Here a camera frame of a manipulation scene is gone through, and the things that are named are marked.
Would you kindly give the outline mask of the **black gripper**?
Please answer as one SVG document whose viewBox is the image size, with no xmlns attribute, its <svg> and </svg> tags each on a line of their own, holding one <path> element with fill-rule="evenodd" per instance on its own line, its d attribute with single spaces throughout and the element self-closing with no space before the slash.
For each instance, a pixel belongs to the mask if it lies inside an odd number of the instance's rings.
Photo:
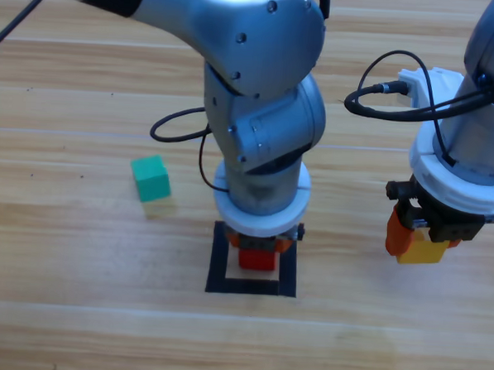
<svg viewBox="0 0 494 370">
<path fill-rule="evenodd" d="M 411 176 L 409 181 L 388 181 L 386 195 L 397 204 L 386 226 L 386 250 L 402 256 L 410 250 L 417 228 L 428 228 L 429 239 L 449 240 L 448 248 L 473 240 L 485 224 L 494 223 L 494 214 L 468 214 L 438 201 Z"/>
<path fill-rule="evenodd" d="M 288 251 L 293 245 L 296 245 L 298 241 L 303 239 L 305 235 L 305 224 L 299 223 L 282 234 L 267 238 L 248 236 L 246 234 L 239 233 L 227 225 L 225 235 L 232 247 L 245 250 L 256 249 L 261 251 L 275 251 L 277 253 L 283 253 Z"/>
</svg>

